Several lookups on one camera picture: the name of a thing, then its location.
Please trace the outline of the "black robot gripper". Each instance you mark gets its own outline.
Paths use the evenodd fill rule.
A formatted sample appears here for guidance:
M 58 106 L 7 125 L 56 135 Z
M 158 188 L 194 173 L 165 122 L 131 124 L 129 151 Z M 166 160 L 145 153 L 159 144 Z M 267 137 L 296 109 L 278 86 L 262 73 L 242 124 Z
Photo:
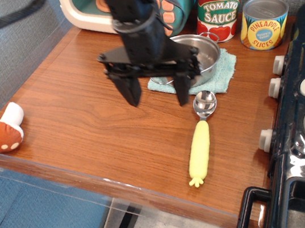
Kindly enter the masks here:
M 148 77 L 172 77 L 179 104 L 187 104 L 190 79 L 200 74 L 197 48 L 168 38 L 157 16 L 112 25 L 123 46 L 101 53 L 97 61 L 128 104 L 139 105 L 139 79 Z

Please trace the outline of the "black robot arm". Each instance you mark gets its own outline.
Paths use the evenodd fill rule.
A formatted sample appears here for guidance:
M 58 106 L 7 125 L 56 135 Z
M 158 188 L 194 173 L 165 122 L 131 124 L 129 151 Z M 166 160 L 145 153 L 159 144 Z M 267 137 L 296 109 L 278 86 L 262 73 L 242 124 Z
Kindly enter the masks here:
M 166 36 L 156 0 L 105 0 L 123 46 L 98 61 L 128 104 L 138 106 L 140 78 L 171 77 L 180 105 L 189 101 L 191 80 L 200 74 L 198 49 Z

